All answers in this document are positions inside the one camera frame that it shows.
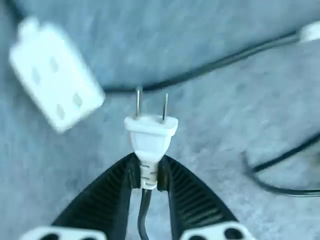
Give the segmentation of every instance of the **white plug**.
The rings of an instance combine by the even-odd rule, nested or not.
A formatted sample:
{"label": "white plug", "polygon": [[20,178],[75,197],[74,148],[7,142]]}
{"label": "white plug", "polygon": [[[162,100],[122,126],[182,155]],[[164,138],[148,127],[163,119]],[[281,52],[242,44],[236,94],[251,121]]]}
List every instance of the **white plug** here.
{"label": "white plug", "polygon": [[36,18],[18,27],[9,62],[36,105],[59,133],[99,108],[105,94],[68,36]]}
{"label": "white plug", "polygon": [[159,162],[177,131],[178,119],[168,116],[168,94],[165,95],[162,116],[141,114],[140,92],[136,92],[135,117],[126,117],[124,124],[130,132],[134,153],[140,160],[141,187],[153,190],[158,184]]}
{"label": "white plug", "polygon": [[299,35],[301,43],[320,39],[320,21],[315,21],[304,26],[301,28]]}

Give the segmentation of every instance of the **white outlet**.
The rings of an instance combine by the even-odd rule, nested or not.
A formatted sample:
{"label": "white outlet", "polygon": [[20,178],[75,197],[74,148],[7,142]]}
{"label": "white outlet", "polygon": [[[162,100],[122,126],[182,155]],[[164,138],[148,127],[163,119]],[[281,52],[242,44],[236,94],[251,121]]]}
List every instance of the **white outlet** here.
{"label": "white outlet", "polygon": [[105,94],[68,36],[57,26],[28,18],[9,62],[26,92],[59,133],[99,108]]}

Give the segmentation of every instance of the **gray carpet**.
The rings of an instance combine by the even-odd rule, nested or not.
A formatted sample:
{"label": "gray carpet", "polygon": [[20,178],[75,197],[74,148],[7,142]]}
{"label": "gray carpet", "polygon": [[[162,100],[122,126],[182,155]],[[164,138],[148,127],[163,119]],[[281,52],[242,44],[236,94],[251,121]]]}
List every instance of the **gray carpet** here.
{"label": "gray carpet", "polygon": [[[218,59],[320,19],[318,0],[20,0],[29,13],[69,33],[102,85],[137,86]],[[104,105],[57,135],[7,63],[15,38],[0,3],[0,233],[15,240],[47,225],[92,180],[132,151],[123,120],[134,96]],[[320,239],[317,198],[258,189],[242,174],[239,153],[256,164],[320,129],[320,42],[268,50],[197,80],[143,96],[143,111],[180,125],[168,154],[194,171],[259,240]],[[279,186],[320,188],[317,148],[266,171]],[[131,201],[128,240],[140,192]],[[151,240],[170,239],[168,201],[155,192],[147,217]]]}

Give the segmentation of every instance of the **plug prong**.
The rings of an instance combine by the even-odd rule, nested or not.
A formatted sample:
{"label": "plug prong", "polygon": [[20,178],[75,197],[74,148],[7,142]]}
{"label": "plug prong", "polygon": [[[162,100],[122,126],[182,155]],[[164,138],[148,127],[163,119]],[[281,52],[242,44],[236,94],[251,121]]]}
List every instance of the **plug prong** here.
{"label": "plug prong", "polygon": [[162,113],[162,121],[165,123],[167,121],[168,116],[168,93],[165,94],[164,105],[163,105],[163,113]]}
{"label": "plug prong", "polygon": [[138,87],[135,92],[136,92],[135,117],[138,118],[140,116],[140,94],[142,92],[142,89]]}

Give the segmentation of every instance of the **black cable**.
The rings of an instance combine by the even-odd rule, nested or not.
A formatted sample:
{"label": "black cable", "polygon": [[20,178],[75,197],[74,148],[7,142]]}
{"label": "black cable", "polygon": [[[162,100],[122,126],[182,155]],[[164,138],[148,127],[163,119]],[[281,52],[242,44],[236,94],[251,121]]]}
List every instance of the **black cable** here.
{"label": "black cable", "polygon": [[22,10],[20,6],[16,3],[15,0],[4,0],[4,5],[8,9],[12,20],[14,21],[15,26],[17,27],[18,24],[26,18],[26,14]]}
{"label": "black cable", "polygon": [[150,206],[151,192],[152,190],[142,189],[141,205],[137,224],[141,240],[149,240],[146,231],[146,217]]}
{"label": "black cable", "polygon": [[281,154],[280,156],[271,159],[267,162],[261,163],[257,166],[255,166],[254,168],[252,168],[252,171],[254,173],[258,173],[261,172],[267,168],[270,168],[276,164],[279,164],[281,162],[283,162],[284,160],[292,157],[293,155],[296,155],[297,153],[313,146],[314,144],[316,144],[317,142],[320,141],[320,132],[317,132],[316,134],[312,135],[311,137],[307,138],[305,141],[303,141],[299,146]]}
{"label": "black cable", "polygon": [[312,198],[312,197],[320,197],[320,189],[315,190],[295,190],[295,189],[288,189],[288,188],[281,188],[277,186],[273,186],[271,184],[268,184],[266,182],[263,182],[260,180],[254,170],[250,167],[248,156],[246,152],[242,152],[242,161],[244,165],[244,170],[246,175],[254,182],[256,183],[261,189],[278,195],[285,195],[290,197],[299,197],[299,198]]}
{"label": "black cable", "polygon": [[[161,89],[165,89],[174,85],[178,85],[181,83],[185,83],[190,80],[195,80],[196,78],[203,76],[212,72],[213,70],[231,65],[240,60],[247,59],[248,57],[260,53],[262,51],[290,45],[297,43],[300,40],[300,36],[297,31],[291,32],[287,35],[279,37],[277,39],[265,41],[261,44],[257,44],[251,47],[248,47],[238,53],[232,54],[220,60],[212,61],[205,63],[201,66],[188,70],[186,72],[180,73],[176,76],[169,77],[164,79],[161,82],[146,84],[142,86],[142,90],[144,93],[156,92]],[[103,90],[106,94],[133,94],[136,92],[136,87],[123,87],[123,86],[115,86],[115,87],[105,87]]]}

